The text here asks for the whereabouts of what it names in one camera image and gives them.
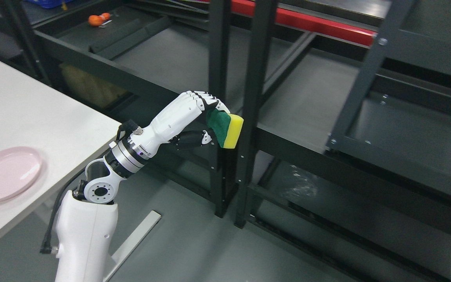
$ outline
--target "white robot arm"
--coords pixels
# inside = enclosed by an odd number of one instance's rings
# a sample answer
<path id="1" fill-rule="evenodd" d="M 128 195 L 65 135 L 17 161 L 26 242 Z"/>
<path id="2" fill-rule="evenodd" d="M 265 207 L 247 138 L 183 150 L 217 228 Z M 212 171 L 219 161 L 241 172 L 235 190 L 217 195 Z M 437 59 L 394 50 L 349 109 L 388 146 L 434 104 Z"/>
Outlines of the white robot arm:
<path id="1" fill-rule="evenodd" d="M 43 241 L 41 253 L 53 252 L 59 258 L 56 282 L 102 280 L 117 223 L 114 197 L 120 182 L 139 171 L 163 143 L 178 146 L 181 138 L 186 139 L 184 143 L 194 142 L 198 146 L 209 143 L 211 137 L 205 130 L 179 134 L 200 114 L 211 109 L 229 114 L 219 99 L 206 92 L 187 91 L 170 102 L 148 126 L 141 128 L 131 122 L 120 127 L 117 141 L 110 144 L 111 150 L 86 166 L 87 180 L 64 196 L 57 219 L 59 247 L 51 248 L 49 240 L 46 246 L 46 237 Z"/>

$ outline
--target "screw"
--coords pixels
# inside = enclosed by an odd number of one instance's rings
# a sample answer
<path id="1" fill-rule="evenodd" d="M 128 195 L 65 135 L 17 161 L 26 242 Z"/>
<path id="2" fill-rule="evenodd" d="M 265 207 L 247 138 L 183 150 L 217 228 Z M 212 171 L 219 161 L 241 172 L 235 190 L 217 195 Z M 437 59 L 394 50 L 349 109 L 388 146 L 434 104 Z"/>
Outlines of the screw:
<path id="1" fill-rule="evenodd" d="M 384 46 L 384 45 L 387 44 L 387 39 L 385 39 L 385 38 L 380 38 L 378 42 L 379 42 L 379 45 Z"/>

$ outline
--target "pink plate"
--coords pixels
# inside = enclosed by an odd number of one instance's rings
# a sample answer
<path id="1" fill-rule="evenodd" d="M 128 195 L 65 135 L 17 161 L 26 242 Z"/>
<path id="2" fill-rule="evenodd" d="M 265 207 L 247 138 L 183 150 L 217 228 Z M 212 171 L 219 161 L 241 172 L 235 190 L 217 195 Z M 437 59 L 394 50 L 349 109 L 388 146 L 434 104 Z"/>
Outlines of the pink plate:
<path id="1" fill-rule="evenodd" d="M 0 151 L 0 201 L 14 197 L 38 178 L 41 169 L 39 153 L 29 147 Z"/>

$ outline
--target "blue bin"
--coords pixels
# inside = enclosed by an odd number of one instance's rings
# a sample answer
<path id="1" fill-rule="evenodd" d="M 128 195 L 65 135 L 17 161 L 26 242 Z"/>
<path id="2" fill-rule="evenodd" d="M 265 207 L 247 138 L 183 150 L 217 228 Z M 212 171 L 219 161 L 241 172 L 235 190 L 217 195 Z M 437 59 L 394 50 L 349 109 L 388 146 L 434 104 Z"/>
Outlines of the blue bin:
<path id="1" fill-rule="evenodd" d="M 26 1 L 40 5 L 45 9 L 50 9 L 62 5 L 62 0 L 26 0 Z"/>

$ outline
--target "yellow sponge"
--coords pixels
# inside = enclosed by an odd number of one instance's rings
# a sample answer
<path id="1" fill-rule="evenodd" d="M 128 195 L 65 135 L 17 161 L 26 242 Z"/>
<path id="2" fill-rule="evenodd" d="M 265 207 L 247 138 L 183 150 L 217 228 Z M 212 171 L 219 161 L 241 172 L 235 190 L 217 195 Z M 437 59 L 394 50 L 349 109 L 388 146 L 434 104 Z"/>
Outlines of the yellow sponge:
<path id="1" fill-rule="evenodd" d="M 206 116 L 206 123 L 215 132 L 218 144 L 227 149 L 236 148 L 243 121 L 243 118 L 236 114 L 227 114 L 217 109 L 208 112 Z"/>

